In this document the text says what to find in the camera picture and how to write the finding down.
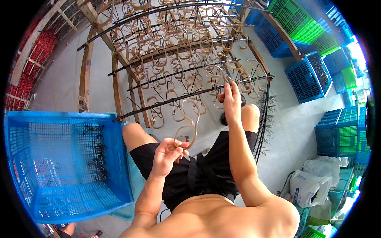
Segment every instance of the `knee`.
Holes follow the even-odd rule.
[[[248,104],[241,108],[241,115],[250,117],[259,117],[259,108],[254,104]]]
[[[136,130],[143,129],[139,123],[130,122],[123,126],[122,133],[123,135],[135,134]]]

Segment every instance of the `left hand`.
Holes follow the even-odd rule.
[[[177,148],[175,148],[173,143],[173,138],[166,138],[160,143],[159,147],[156,148],[154,164],[151,171],[153,176],[167,176],[171,172],[173,162],[177,158],[182,159],[183,155],[189,155],[189,152],[183,149],[189,146],[189,142],[176,140]]]

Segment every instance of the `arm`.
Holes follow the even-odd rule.
[[[229,124],[229,163],[234,181],[246,208],[240,216],[257,222],[256,233],[264,237],[293,237],[299,226],[299,213],[288,201],[272,194],[258,177],[257,166],[241,121],[241,96],[235,83],[225,84],[224,102]]]
[[[131,226],[120,235],[120,238],[148,237],[148,229],[156,225],[157,214],[162,203],[165,177],[171,172],[173,162],[177,158],[189,155],[188,151],[183,149],[189,145],[188,142],[176,140],[179,147],[175,148],[173,141],[173,139],[164,139],[157,147],[152,171],[135,204],[134,220]]]

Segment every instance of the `black shoe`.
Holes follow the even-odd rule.
[[[246,105],[246,99],[245,99],[245,97],[244,97],[242,94],[241,94],[241,99],[242,99],[241,107],[243,107],[243,106]],[[226,121],[226,117],[225,117],[225,112],[222,113],[222,115],[221,115],[219,121],[220,121],[221,124],[224,125],[224,126],[227,126],[227,125],[228,125],[228,124],[227,124],[227,121]]]

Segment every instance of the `hand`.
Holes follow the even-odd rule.
[[[237,84],[233,81],[230,81],[230,84],[225,83],[224,92],[218,95],[218,100],[224,103],[225,117],[228,124],[241,121],[242,98]]]
[[[156,148],[154,156],[154,164],[152,166],[151,174],[154,176],[165,177],[167,176],[173,167],[173,162],[179,158],[182,159],[182,155],[189,155],[187,150],[183,148],[189,146],[189,142],[181,142],[176,140],[175,148],[173,144],[174,139],[164,139],[159,147]]]

